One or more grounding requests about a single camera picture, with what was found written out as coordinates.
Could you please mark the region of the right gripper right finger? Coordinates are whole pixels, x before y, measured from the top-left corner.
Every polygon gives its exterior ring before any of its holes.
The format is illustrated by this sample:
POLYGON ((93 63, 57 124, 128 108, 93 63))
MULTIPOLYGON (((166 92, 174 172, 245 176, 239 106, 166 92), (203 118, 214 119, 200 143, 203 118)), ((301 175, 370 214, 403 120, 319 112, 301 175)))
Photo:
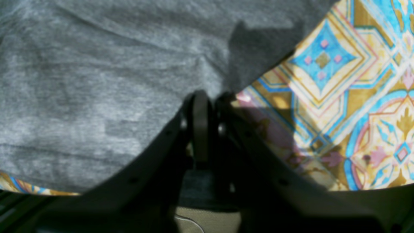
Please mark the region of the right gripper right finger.
POLYGON ((240 233, 384 233, 373 211, 334 197, 295 173, 233 110, 226 93, 217 111, 215 165, 241 214, 240 233))

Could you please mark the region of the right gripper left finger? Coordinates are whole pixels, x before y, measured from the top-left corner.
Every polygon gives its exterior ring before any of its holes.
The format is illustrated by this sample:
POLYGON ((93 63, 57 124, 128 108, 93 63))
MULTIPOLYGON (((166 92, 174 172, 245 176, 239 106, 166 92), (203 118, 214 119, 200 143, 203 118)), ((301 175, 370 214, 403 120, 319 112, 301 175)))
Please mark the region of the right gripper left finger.
POLYGON ((76 196, 62 198, 37 219, 34 233, 177 233, 174 219, 186 155, 194 94, 133 162, 76 196))

